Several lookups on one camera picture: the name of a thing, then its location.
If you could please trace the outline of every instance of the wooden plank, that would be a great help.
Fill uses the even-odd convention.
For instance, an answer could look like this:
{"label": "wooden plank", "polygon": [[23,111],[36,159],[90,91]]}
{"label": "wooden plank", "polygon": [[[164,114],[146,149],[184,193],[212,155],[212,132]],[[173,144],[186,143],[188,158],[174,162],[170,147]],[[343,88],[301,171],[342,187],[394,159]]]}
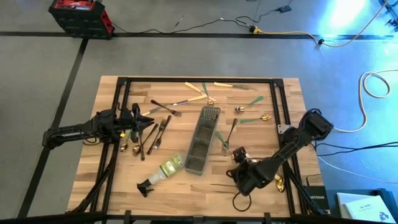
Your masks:
{"label": "wooden plank", "polygon": [[[101,77],[92,115],[111,107],[117,79],[115,76]],[[297,125],[305,112],[300,83],[297,78],[286,78],[284,83],[290,118],[292,124]],[[202,89],[200,83],[193,84]],[[222,110],[217,130],[227,137],[234,118],[257,118],[263,113],[269,113],[272,115],[272,119],[269,121],[238,123],[231,135],[230,146],[231,149],[244,146],[247,152],[255,157],[271,156],[279,146],[269,85],[244,83],[244,79],[242,84],[259,91],[223,88],[208,83],[209,94],[217,99],[215,106]],[[139,103],[141,112],[145,113],[155,107],[150,103],[152,99],[159,103],[173,103],[198,95],[199,93],[186,87],[183,83],[137,82],[131,85],[127,105]],[[264,100],[248,107],[243,114],[234,112],[236,106],[248,103],[261,95],[264,96]],[[252,205],[248,211],[242,213],[233,208],[232,198],[238,191],[233,180],[227,177],[225,172],[236,167],[236,164],[231,160],[229,154],[221,152],[221,143],[216,138],[211,145],[210,155],[202,176],[189,174],[183,170],[156,184],[155,190],[147,198],[139,193],[136,184],[146,180],[159,168],[161,163],[176,153],[186,155],[199,112],[205,103],[206,99],[203,99],[173,107],[182,112],[182,117],[172,118],[162,138],[160,149],[154,151],[152,155],[146,156],[144,162],[140,160],[139,156],[132,156],[131,147],[126,152],[119,153],[108,213],[121,215],[125,210],[132,210],[135,215],[261,217],[264,212],[270,212],[272,217],[289,216],[286,195],[279,193],[274,183],[263,189],[253,190]],[[279,106],[279,110],[281,118],[283,118],[281,106]],[[154,118],[156,123],[160,123],[161,119],[168,115],[167,111],[160,110],[149,117]],[[144,131],[144,138],[148,135],[149,130],[150,128]],[[153,140],[154,135],[149,138],[146,150]],[[68,205],[69,210],[76,207],[94,185],[101,149],[102,145],[83,146]],[[302,149],[297,155],[303,181],[307,175],[320,174],[317,157],[311,147]],[[322,185],[322,179],[320,176],[311,177],[310,183]],[[248,200],[248,197],[240,195],[236,199],[236,206],[245,208]],[[102,201],[103,194],[100,194],[99,203]],[[295,200],[295,207],[299,211],[298,200]]]}

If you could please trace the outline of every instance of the black metal frame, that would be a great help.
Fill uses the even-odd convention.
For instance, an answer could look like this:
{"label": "black metal frame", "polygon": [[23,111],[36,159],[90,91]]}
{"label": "black metal frame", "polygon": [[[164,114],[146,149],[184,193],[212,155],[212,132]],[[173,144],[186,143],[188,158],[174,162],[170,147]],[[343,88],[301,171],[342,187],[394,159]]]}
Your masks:
{"label": "black metal frame", "polygon": [[[272,100],[272,105],[274,109],[274,118],[275,118],[275,126],[276,126],[276,131],[277,131],[277,126],[281,123],[281,118],[279,114],[279,109],[278,109],[278,101],[277,101],[277,88],[279,89],[280,92],[280,98],[281,98],[281,103],[282,103],[282,109],[283,109],[283,114],[284,114],[284,120],[285,124],[290,124],[290,117],[289,117],[289,109],[287,106],[287,100],[286,100],[286,95],[285,95],[285,88],[284,88],[284,82],[283,79],[281,78],[250,78],[250,79],[245,79],[245,78],[184,78],[184,77],[175,77],[175,78],[162,78],[162,77],[152,77],[152,78],[144,78],[144,77],[119,77],[117,82],[116,82],[116,89],[113,97],[113,102],[112,102],[112,108],[115,107],[115,105],[118,103],[119,96],[121,94],[121,88],[124,85],[124,93],[123,93],[123,99],[121,103],[121,107],[125,108],[127,107],[127,101],[129,97],[129,92],[130,92],[130,87],[131,83],[133,82],[228,82],[228,83],[264,83],[268,84],[270,86],[271,90],[271,100]],[[279,146],[281,147],[281,134],[278,133],[279,137]],[[101,153],[101,158],[99,161],[99,166],[98,166],[98,173],[96,177],[96,186],[100,186],[104,182],[104,170],[105,170],[105,163],[106,163],[106,156],[109,151],[109,143],[104,143],[103,145],[103,150]],[[111,158],[109,160],[108,164],[108,170],[106,177],[108,177],[108,181],[106,182],[106,187],[104,191],[104,200],[102,204],[101,211],[97,212],[97,204],[98,204],[98,190],[97,189],[92,189],[91,192],[93,193],[90,197],[87,197],[87,200],[84,200],[81,204],[81,207],[78,207],[79,209],[75,209],[72,212],[68,212],[63,215],[50,215],[50,216],[44,216],[44,217],[29,217],[25,218],[26,215],[24,216],[18,216],[17,219],[13,220],[3,220],[0,221],[0,223],[45,223],[45,222],[60,222],[63,221],[64,223],[77,223],[76,221],[78,220],[79,222],[94,222],[94,221],[102,221],[103,223],[106,223],[106,220],[108,219],[114,219],[114,220],[125,220],[126,223],[131,223],[134,220],[181,220],[181,221],[194,221],[194,222],[205,222],[205,221],[235,221],[235,222],[263,222],[263,223],[271,223],[271,221],[280,221],[280,222],[285,222],[289,221],[292,216],[295,215],[295,207],[294,207],[294,199],[293,199],[293,192],[292,192],[292,186],[290,184],[290,179],[289,175],[287,175],[287,172],[289,171],[289,163],[286,162],[282,166],[282,170],[284,173],[284,179],[285,179],[285,184],[286,184],[286,196],[287,196],[287,202],[288,202],[288,207],[289,207],[289,213],[290,213],[290,218],[271,218],[269,213],[264,213],[264,217],[190,217],[190,216],[148,216],[148,215],[131,215],[131,211],[126,211],[125,215],[107,215],[106,212],[108,211],[108,206],[109,206],[109,200],[111,196],[111,187],[113,183],[113,175],[114,171],[116,168],[116,160],[118,156],[118,148],[119,148],[119,143],[114,142],[113,144],[113,151]],[[297,156],[294,155],[292,157],[292,164],[293,164],[293,171],[294,174],[298,177],[298,179],[301,181],[301,176],[300,176],[300,167],[298,163]],[[37,167],[41,166],[44,168],[45,162],[44,163],[39,163],[37,164]],[[37,177],[36,172],[33,175],[32,181],[39,182],[40,176]],[[306,209],[306,204],[303,200],[303,198],[299,195],[299,202],[300,202],[300,211],[301,214],[306,214],[307,209]],[[90,212],[84,212],[86,210],[86,207],[88,204],[91,202],[90,205]],[[30,204],[26,205],[25,202],[22,204],[21,208],[25,207],[28,208]]]}

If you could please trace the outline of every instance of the yellow cable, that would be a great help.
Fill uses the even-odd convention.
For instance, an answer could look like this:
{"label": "yellow cable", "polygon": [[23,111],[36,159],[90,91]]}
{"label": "yellow cable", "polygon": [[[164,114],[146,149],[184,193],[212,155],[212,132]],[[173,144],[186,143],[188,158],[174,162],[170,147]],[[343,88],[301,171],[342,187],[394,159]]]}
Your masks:
{"label": "yellow cable", "polygon": [[[387,5],[389,0],[386,0],[385,3],[380,7],[380,9],[378,10],[378,12],[376,13],[376,15],[373,16],[373,18],[368,22],[368,24],[366,24],[366,26],[361,30],[361,32],[359,32],[355,37],[353,37],[350,41],[348,41],[345,44],[341,44],[341,45],[330,45],[330,44],[326,44],[326,43],[322,43],[325,44],[328,47],[344,47],[347,44],[351,43],[352,41],[354,41],[355,39],[357,39],[359,37],[359,35],[362,34],[362,32],[368,28],[368,26],[370,25],[370,23],[372,23],[372,21],[380,14],[380,12],[383,10],[384,6]],[[314,37],[312,34],[309,34],[307,32],[304,31],[288,31],[288,32],[266,32],[266,31],[262,31],[260,30],[258,27],[256,27],[253,31],[253,34],[305,34],[308,35],[309,37],[311,37],[316,43],[319,41],[318,38]]]}

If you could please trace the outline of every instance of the green-handled spoon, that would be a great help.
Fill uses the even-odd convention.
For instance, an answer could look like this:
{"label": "green-handled spoon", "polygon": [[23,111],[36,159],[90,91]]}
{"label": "green-handled spoon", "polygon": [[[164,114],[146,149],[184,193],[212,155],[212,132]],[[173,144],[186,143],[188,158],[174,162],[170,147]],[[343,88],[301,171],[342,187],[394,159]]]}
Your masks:
{"label": "green-handled spoon", "polygon": [[216,131],[216,136],[223,143],[223,146],[226,147],[227,149],[229,149],[228,143],[224,141],[224,139],[221,136],[221,133],[219,131]]}
{"label": "green-handled spoon", "polygon": [[208,106],[213,106],[213,105],[214,105],[214,102],[213,102],[213,100],[211,100],[211,99],[209,98],[209,93],[207,92],[206,83],[202,83],[201,85],[203,86],[203,89],[204,89],[204,91],[205,91],[205,93],[206,93],[206,96],[207,96],[207,105],[208,105]]}
{"label": "green-handled spoon", "polygon": [[257,121],[259,119],[262,120],[262,121],[268,121],[269,119],[271,119],[271,115],[263,114],[260,118],[242,119],[239,122],[241,124],[243,124],[243,123],[247,123],[247,122],[250,122],[250,121]]}
{"label": "green-handled spoon", "polygon": [[250,102],[250,103],[249,103],[248,105],[246,105],[246,106],[237,106],[237,107],[235,107],[235,112],[237,112],[237,113],[243,113],[244,109],[246,109],[248,106],[253,105],[253,104],[255,104],[255,103],[257,103],[258,101],[261,101],[261,100],[263,100],[263,99],[264,99],[263,96],[259,96],[259,97],[257,97],[255,100],[253,100],[252,102]]}

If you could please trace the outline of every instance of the black floor line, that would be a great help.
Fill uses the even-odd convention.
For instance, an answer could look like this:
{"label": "black floor line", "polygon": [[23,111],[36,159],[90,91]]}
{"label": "black floor line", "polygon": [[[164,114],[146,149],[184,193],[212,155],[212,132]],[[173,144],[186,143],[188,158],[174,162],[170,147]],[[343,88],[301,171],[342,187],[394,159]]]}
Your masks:
{"label": "black floor line", "polygon": [[[57,111],[55,112],[55,117],[54,117],[54,120],[52,121],[51,128],[58,128],[61,123],[62,115],[63,115],[63,112],[65,111],[65,107],[67,105],[67,102],[68,102],[68,99],[70,96],[70,92],[72,91],[73,83],[75,82],[77,73],[79,71],[79,67],[81,64],[81,60],[83,59],[83,56],[84,56],[84,53],[85,53],[85,50],[87,47],[87,43],[88,43],[88,40],[83,39],[80,44],[80,48],[76,55],[75,62],[73,63],[72,69],[69,73],[67,83],[63,90],[60,103],[58,105]],[[47,159],[49,158],[50,151],[51,150],[49,148],[44,147],[40,154],[39,161],[35,168],[35,172],[33,173],[33,176],[32,176],[32,179],[30,180],[30,184],[26,191],[24,200],[19,209],[19,213],[17,216],[18,218],[25,218],[28,215],[30,206],[32,205],[34,196],[36,194],[37,187],[39,186],[40,179],[42,178],[45,164],[47,162]]]}
{"label": "black floor line", "polygon": [[[70,37],[63,32],[7,32],[0,31],[0,36],[6,37]],[[159,34],[159,33],[115,33],[114,37],[153,37],[153,38],[235,38],[235,39],[289,39],[289,40],[310,40],[311,37],[304,34],[228,34],[228,33],[176,33],[176,34]],[[351,40],[355,35],[318,35],[314,34],[318,39],[328,40]],[[397,39],[394,35],[359,35],[357,40],[392,40]]]}

